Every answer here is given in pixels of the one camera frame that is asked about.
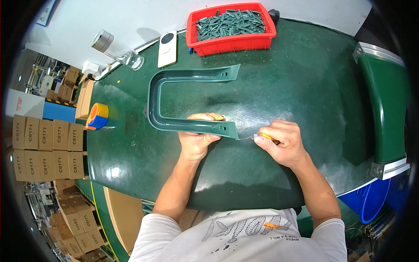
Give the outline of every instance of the human hand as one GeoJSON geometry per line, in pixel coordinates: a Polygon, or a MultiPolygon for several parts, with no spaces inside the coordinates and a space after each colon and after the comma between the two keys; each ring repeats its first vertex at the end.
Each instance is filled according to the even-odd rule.
{"type": "MultiPolygon", "coordinates": [[[[215,120],[214,117],[208,113],[193,114],[187,119],[215,120]]],[[[206,156],[209,144],[221,138],[219,135],[189,132],[178,132],[178,134],[182,146],[181,156],[186,160],[195,163],[200,162],[206,156]]]]}
{"type": "Polygon", "coordinates": [[[301,161],[308,156],[303,147],[300,128],[296,123],[274,120],[268,127],[261,127],[258,133],[265,133],[280,142],[276,145],[267,137],[256,137],[254,140],[281,165],[293,169],[298,167],[301,161]]]}

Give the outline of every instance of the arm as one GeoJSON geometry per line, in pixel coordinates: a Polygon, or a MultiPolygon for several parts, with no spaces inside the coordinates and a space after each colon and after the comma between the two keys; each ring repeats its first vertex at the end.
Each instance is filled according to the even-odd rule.
{"type": "Polygon", "coordinates": [[[331,218],[340,219],[341,214],[335,194],[305,151],[298,125],[274,120],[270,126],[261,127],[258,133],[262,132],[280,141],[280,144],[276,145],[266,137],[255,138],[258,146],[266,150],[276,162],[291,168],[297,176],[307,210],[313,217],[313,229],[331,218]]]}
{"type": "MultiPolygon", "coordinates": [[[[188,119],[214,120],[207,113],[193,114],[188,119]]],[[[153,213],[173,218],[177,223],[189,200],[192,181],[201,160],[206,156],[208,145],[221,137],[218,135],[179,132],[182,151],[173,173],[163,185],[153,213]]]]}

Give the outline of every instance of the man's left hand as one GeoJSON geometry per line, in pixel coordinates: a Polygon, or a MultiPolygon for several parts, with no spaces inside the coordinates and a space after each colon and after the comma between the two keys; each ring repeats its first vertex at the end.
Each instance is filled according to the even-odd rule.
{"type": "MultiPolygon", "coordinates": [[[[215,120],[213,116],[208,113],[193,114],[188,119],[196,120],[215,120]]],[[[182,151],[181,157],[192,162],[200,162],[207,154],[208,146],[219,140],[219,135],[197,134],[189,132],[178,132],[179,140],[181,142],[182,151]]]]}

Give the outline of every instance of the person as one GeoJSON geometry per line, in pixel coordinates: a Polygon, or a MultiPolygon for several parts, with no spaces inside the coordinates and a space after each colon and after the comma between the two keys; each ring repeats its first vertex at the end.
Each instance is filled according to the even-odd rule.
{"type": "MultiPolygon", "coordinates": [[[[188,118],[214,120],[208,113],[188,118]]],[[[261,127],[258,133],[262,132],[280,143],[266,137],[256,137],[254,142],[298,178],[313,217],[311,238],[301,237],[292,208],[217,212],[182,232],[178,223],[198,164],[208,145],[221,137],[179,132],[179,160],[153,213],[142,219],[129,261],[347,261],[344,223],[335,194],[305,151],[298,125],[274,120],[261,127]]]]}

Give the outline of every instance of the yellow knife handle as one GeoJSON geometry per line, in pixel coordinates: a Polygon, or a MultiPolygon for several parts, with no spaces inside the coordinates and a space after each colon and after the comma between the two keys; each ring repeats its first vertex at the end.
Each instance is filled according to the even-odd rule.
{"type": "Polygon", "coordinates": [[[272,137],[268,136],[268,135],[267,135],[267,134],[265,134],[265,133],[262,133],[262,136],[267,137],[267,138],[269,138],[269,139],[270,139],[270,140],[272,140],[272,141],[275,141],[275,139],[273,139],[272,137]]]}

